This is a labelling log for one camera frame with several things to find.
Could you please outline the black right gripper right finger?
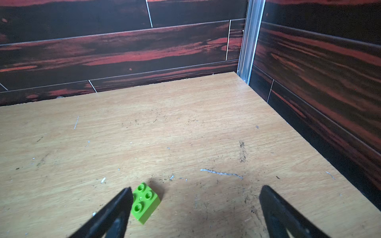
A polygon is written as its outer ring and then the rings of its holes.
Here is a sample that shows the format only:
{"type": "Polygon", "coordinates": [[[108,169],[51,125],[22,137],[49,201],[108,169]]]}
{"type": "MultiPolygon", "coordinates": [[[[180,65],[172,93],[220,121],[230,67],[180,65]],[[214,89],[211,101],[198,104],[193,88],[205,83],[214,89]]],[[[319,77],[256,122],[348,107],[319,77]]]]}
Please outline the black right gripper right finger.
{"type": "Polygon", "coordinates": [[[260,204],[271,238],[328,237],[268,185],[262,187],[260,204]]]}

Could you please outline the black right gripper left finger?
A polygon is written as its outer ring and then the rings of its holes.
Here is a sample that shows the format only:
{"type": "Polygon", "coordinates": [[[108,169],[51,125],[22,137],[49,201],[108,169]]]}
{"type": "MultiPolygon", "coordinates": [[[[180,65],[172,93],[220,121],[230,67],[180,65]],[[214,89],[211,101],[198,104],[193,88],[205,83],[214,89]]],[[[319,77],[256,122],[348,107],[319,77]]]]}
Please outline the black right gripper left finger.
{"type": "Polygon", "coordinates": [[[122,189],[97,212],[72,238],[123,238],[125,236],[134,197],[130,187],[122,189]]]}

